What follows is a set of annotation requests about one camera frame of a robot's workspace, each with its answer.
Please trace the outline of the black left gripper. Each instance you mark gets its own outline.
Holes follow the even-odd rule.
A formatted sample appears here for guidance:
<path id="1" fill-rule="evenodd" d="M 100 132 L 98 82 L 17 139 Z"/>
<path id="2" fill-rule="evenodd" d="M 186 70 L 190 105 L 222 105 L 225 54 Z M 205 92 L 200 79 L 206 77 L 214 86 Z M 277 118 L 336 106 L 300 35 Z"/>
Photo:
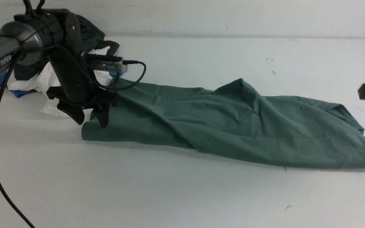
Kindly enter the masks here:
<path id="1" fill-rule="evenodd" d="M 57 108 L 78 125 L 85 120 L 83 110 L 93 109 L 91 119 L 97 119 L 100 127 L 106 128 L 110 106 L 117 105 L 117 95 L 99 86 L 95 70 L 88 67 L 77 16 L 70 11 L 47 11 L 46 16 L 54 45 L 48 58 L 60 83 L 48 89 L 48 98 L 58 99 Z"/>

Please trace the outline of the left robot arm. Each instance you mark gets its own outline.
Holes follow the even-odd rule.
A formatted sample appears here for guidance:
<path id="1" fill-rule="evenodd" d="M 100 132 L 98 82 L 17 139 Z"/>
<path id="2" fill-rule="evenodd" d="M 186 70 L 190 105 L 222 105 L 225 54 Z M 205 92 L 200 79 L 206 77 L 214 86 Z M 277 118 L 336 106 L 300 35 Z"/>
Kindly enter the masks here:
<path id="1" fill-rule="evenodd" d="M 57 98 L 59 110 L 77 124 L 84 121 L 83 110 L 92 109 L 101 127 L 106 127 L 116 96 L 98 86 L 93 71 L 120 73 L 122 58 L 114 56 L 119 44 L 99 41 L 97 48 L 109 46 L 107 54 L 88 54 L 83 50 L 77 15 L 68 9 L 25 6 L 25 14 L 15 15 L 0 29 L 0 76 L 10 75 L 17 64 L 31 65 L 47 58 L 59 80 L 59 86 L 47 90 L 48 98 Z"/>

